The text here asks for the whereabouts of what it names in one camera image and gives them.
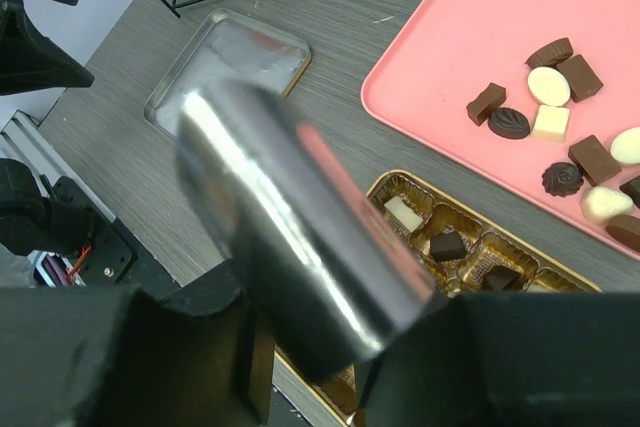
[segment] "tray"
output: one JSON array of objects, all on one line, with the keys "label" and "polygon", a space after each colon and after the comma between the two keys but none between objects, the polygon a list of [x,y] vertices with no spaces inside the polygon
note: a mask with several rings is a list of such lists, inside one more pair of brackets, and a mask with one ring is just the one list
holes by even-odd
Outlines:
[{"label": "tray", "polygon": [[[640,259],[582,216],[577,195],[544,192],[541,175],[568,161],[568,146],[595,134],[605,147],[640,126],[635,108],[640,36],[632,21],[640,0],[423,0],[362,86],[362,103],[376,119],[452,158],[606,244]],[[533,121],[524,61],[539,47],[569,37],[605,87],[570,102],[564,144],[527,138],[509,141],[476,127],[466,105],[489,82],[507,88],[505,105]],[[604,185],[617,189],[640,174],[626,168]]]},{"label": "tray", "polygon": [[[425,269],[434,275],[440,290],[451,297],[459,292],[477,292],[487,267],[496,263],[523,274],[517,286],[521,291],[602,292],[591,281],[413,174],[403,170],[387,172],[374,182],[367,195]],[[412,234],[384,208],[384,204],[397,195],[422,218],[422,225]],[[424,243],[430,236],[452,229],[462,234],[469,253],[459,261],[435,264],[423,254]],[[277,354],[293,369],[281,351]],[[356,410],[353,367],[312,388],[345,425],[365,426],[361,412]]]},{"label": "tray", "polygon": [[184,97],[229,78],[287,95],[311,61],[309,44],[236,12],[217,9],[202,23],[144,108],[145,118],[175,136]]}]

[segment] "wire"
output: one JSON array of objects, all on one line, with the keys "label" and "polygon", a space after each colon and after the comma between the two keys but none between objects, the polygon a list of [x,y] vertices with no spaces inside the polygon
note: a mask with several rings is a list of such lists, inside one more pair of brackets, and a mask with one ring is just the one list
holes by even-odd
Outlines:
[{"label": "wire", "polygon": [[92,248],[93,247],[91,245],[89,245],[88,247],[83,247],[80,257],[78,257],[78,260],[76,260],[73,268],[67,273],[67,280],[71,285],[75,285],[76,275],[80,273],[80,270],[82,269],[82,262],[84,262],[84,259],[87,257],[87,255],[89,255],[89,252],[91,252]]}]

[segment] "table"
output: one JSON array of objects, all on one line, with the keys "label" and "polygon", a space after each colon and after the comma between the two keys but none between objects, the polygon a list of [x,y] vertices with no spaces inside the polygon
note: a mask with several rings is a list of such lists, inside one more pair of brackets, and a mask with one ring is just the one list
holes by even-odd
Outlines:
[{"label": "table", "polygon": [[361,189],[386,170],[409,170],[603,289],[639,289],[635,260],[365,113],[362,81],[420,1],[213,0],[177,19],[157,0],[135,0],[88,64],[94,86],[65,93],[40,131],[179,283],[215,266],[220,255],[177,188],[172,142],[142,112],[207,14],[226,7],[309,41],[313,60],[290,99]]}]

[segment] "dark chocolate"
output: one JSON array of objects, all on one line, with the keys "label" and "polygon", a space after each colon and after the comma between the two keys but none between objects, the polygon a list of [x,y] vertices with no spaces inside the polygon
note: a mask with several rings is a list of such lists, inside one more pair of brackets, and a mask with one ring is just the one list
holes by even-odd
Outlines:
[{"label": "dark chocolate", "polygon": [[482,290],[509,290],[520,280],[520,274],[503,265],[494,265],[482,278]]},{"label": "dark chocolate", "polygon": [[542,174],[542,186],[554,197],[574,195],[584,184],[580,169],[570,162],[551,164]]},{"label": "dark chocolate", "polygon": [[640,253],[640,219],[632,215],[617,215],[605,227],[607,233],[625,247]]},{"label": "dark chocolate", "polygon": [[556,66],[564,75],[571,88],[571,99],[574,102],[588,99],[596,95],[604,84],[582,55],[565,60]]},{"label": "dark chocolate", "polygon": [[640,207],[640,175],[622,184],[620,190],[631,197],[636,207]]},{"label": "dark chocolate", "polygon": [[467,249],[462,237],[456,231],[448,234],[439,234],[431,237],[429,241],[429,254],[436,262],[464,259]]},{"label": "dark chocolate", "polygon": [[507,90],[493,82],[467,105],[467,114],[474,124],[482,125],[495,109],[507,100]]},{"label": "dark chocolate", "polygon": [[527,118],[509,107],[500,107],[491,112],[488,125],[491,132],[509,140],[524,139],[531,133]]},{"label": "dark chocolate", "polygon": [[600,185],[612,179],[622,168],[600,143],[595,135],[590,135],[569,147],[569,158],[584,174],[591,185]]},{"label": "dark chocolate", "polygon": [[573,55],[573,46],[568,38],[554,40],[550,44],[536,50],[527,59],[527,65],[531,69],[536,67],[555,67]]}]

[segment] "gold chocolate box tray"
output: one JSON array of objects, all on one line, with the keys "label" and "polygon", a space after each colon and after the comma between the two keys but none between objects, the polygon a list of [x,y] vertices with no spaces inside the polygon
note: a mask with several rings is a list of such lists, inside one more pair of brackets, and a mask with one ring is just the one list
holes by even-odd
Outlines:
[{"label": "gold chocolate box tray", "polygon": [[[401,170],[387,172],[376,180],[367,196],[422,265],[433,274],[440,290],[450,296],[461,291],[480,291],[482,277],[494,265],[502,265],[520,274],[520,281],[512,290],[601,292],[589,280],[413,174]],[[420,217],[412,232],[385,208],[385,204],[394,197],[399,197]],[[460,260],[434,262],[428,254],[429,239],[453,230],[462,237],[467,255]],[[281,352],[278,355],[291,374],[298,376],[286,357]],[[311,387],[314,397],[321,399],[343,425],[365,426],[364,414],[356,412],[353,367]]]}]

